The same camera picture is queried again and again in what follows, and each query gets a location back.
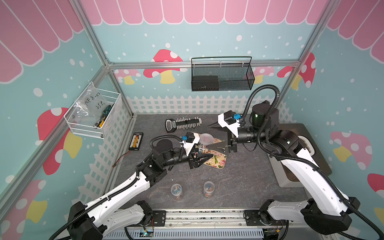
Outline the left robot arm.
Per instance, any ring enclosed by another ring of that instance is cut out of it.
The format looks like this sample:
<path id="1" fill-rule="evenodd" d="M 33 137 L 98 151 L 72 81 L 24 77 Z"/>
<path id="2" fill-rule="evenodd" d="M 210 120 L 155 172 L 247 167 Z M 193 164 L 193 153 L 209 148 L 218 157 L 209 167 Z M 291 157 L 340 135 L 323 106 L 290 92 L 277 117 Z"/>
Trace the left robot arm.
<path id="1" fill-rule="evenodd" d="M 126 181 L 103 196 L 87 203 L 72 205 L 68 222 L 50 237 L 58 238 L 67 230 L 72 240 L 101 240 L 109 233 L 129 225 L 151 222 L 152 209 L 145 201 L 132 207 L 120 208 L 135 196 L 148 190 L 167 175 L 172 166 L 188 163 L 190 169 L 198 168 L 213 157 L 199 152 L 200 136 L 188 132 L 183 137 L 163 135 L 150 141 L 151 152 L 136 167 Z"/>

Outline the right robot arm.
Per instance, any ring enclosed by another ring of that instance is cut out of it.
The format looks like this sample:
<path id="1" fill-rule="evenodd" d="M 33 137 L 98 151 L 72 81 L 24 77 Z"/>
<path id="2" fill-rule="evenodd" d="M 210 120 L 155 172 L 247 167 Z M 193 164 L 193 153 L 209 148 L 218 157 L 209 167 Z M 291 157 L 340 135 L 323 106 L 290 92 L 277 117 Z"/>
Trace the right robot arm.
<path id="1" fill-rule="evenodd" d="M 255 95 L 265 89 L 273 90 L 272 103 L 264 101 L 254 105 L 252 126 L 245 129 L 246 116 Z M 371 220 L 359 212 L 357 198 L 346 196 L 331 181 L 327 174 L 313 160 L 306 143 L 290 130 L 279 129 L 279 111 L 276 108 L 280 90 L 274 85 L 262 85 L 250 95 L 242 114 L 227 111 L 218 115 L 218 121 L 209 128 L 226 131 L 236 143 L 256 143 L 270 157 L 286 166 L 302 183 L 311 198 L 302 202 L 266 201 L 260 208 L 260 216 L 268 222 L 286 220 L 304 222 L 322 235 L 339 234 L 351 240 L 356 239 L 346 233 L 355 214 L 369 225 L 379 236 L 384 233 Z"/>

